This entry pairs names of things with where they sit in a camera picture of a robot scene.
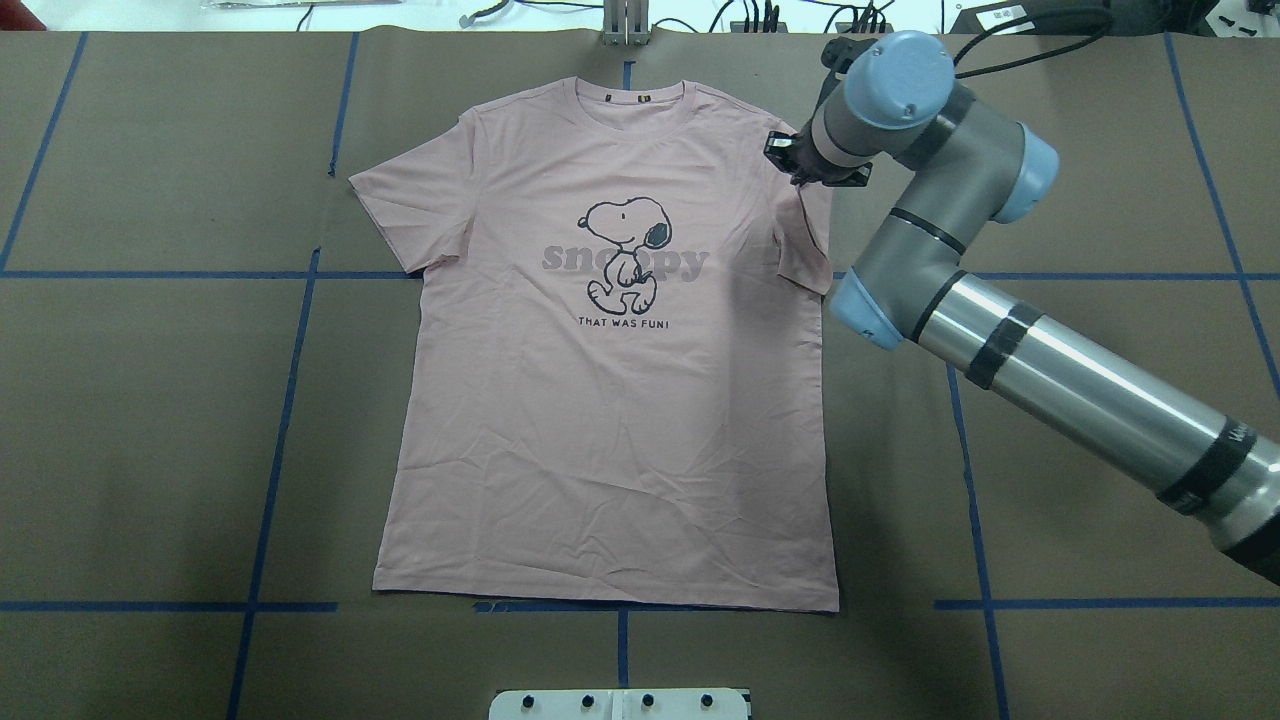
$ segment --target black velcro strap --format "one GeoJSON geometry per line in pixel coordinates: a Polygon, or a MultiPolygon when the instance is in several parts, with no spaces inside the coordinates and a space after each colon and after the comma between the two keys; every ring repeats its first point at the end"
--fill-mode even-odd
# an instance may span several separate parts
{"type": "Polygon", "coordinates": [[[934,225],[933,223],[925,220],[924,218],[916,215],[915,213],[904,210],[901,208],[893,208],[892,210],[888,211],[888,214],[891,218],[897,218],[899,220],[906,220],[908,223],[911,223],[913,225],[920,228],[922,231],[932,234],[933,238],[941,242],[942,245],[946,245],[951,250],[955,250],[957,254],[964,255],[964,245],[959,240],[952,237],[951,233],[948,233],[947,231],[940,228],[938,225],[934,225]]]}
{"type": "Polygon", "coordinates": [[[969,273],[964,270],[956,270],[955,274],[947,278],[947,282],[942,283],[942,287],[933,293],[933,300],[929,300],[929,304],[924,307],[924,313],[920,313],[920,319],[915,322],[915,329],[911,331],[911,342],[919,345],[920,333],[924,332],[924,325],[928,324],[929,318],[933,316],[933,311],[938,309],[938,302],[942,302],[942,299],[951,292],[951,288],[960,282],[960,278],[968,274],[969,273]]]}
{"type": "Polygon", "coordinates": [[[964,117],[969,113],[969,108],[973,106],[973,91],[956,83],[955,90],[951,91],[951,96],[947,97],[947,104],[929,122],[924,132],[893,159],[906,165],[910,170],[918,170],[924,167],[938,149],[951,138],[951,133],[964,120],[964,117]]]}
{"type": "Polygon", "coordinates": [[[1272,515],[1265,525],[1253,532],[1252,536],[1222,551],[1231,560],[1240,565],[1257,565],[1263,560],[1275,560],[1276,551],[1280,551],[1280,515],[1272,515]]]}
{"type": "Polygon", "coordinates": [[[1044,313],[1025,302],[1014,305],[1005,319],[996,325],[996,329],[991,331],[982,350],[973,356],[964,377],[982,389],[991,389],[991,383],[996,379],[996,373],[1005,365],[1005,360],[1009,360],[1009,356],[1018,351],[1018,346],[1027,337],[1027,331],[1032,329],[1036,320],[1043,316],[1044,313]]]}
{"type": "Polygon", "coordinates": [[[1204,455],[1176,483],[1156,493],[1156,497],[1183,515],[1199,512],[1217,488],[1240,469],[1256,442],[1258,433],[1253,428],[1228,418],[1222,432],[1204,455]]]}

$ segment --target pink t-shirt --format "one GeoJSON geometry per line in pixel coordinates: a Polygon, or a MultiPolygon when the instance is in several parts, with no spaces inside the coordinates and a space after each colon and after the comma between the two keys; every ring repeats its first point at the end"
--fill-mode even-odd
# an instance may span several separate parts
{"type": "Polygon", "coordinates": [[[374,589],[837,610],[831,191],[776,117],[567,78],[351,178],[426,269],[374,589]]]}

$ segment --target silver metal cylinder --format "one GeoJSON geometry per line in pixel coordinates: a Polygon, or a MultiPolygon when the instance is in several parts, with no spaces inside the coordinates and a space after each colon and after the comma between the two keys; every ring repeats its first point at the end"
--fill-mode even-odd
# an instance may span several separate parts
{"type": "Polygon", "coordinates": [[[1280,447],[973,275],[919,343],[1203,521],[1229,555],[1280,514],[1280,447]]]}

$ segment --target white plastic bracket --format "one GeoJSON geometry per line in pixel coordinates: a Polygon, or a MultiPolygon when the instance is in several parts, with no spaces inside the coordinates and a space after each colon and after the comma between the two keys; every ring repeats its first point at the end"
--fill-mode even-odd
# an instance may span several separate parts
{"type": "Polygon", "coordinates": [[[751,693],[730,688],[506,691],[489,720],[750,720],[751,693]]]}

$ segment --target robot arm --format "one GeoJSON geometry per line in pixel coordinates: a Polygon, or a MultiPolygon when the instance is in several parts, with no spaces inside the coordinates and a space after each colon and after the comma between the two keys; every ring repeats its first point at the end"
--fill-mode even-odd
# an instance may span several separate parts
{"type": "Polygon", "coordinates": [[[1057,154],[956,82],[942,44],[886,36],[796,136],[765,155],[792,182],[864,184],[886,152],[915,177],[831,299],[876,345],[909,338],[1208,527],[1280,584],[1280,447],[959,268],[987,220],[1048,192],[1057,154]]]}

